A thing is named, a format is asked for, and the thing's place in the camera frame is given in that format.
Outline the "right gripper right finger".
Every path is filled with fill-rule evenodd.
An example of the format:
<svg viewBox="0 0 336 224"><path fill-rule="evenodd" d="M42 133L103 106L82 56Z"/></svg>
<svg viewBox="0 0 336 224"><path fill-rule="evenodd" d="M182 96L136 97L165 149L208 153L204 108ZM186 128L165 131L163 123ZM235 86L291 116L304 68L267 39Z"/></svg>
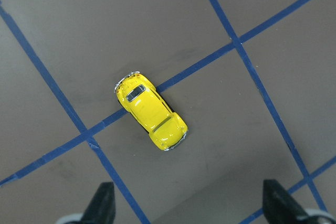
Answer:
<svg viewBox="0 0 336 224"><path fill-rule="evenodd" d="M265 179L263 213L268 223L305 223L309 215L275 179Z"/></svg>

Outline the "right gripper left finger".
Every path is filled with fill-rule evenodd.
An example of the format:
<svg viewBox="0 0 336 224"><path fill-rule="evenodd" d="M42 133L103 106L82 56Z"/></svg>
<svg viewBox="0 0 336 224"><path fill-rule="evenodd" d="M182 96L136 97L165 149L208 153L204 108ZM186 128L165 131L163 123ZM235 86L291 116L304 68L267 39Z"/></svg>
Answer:
<svg viewBox="0 0 336 224"><path fill-rule="evenodd" d="M116 216L115 203L114 183L101 183L84 211L81 223L114 223Z"/></svg>

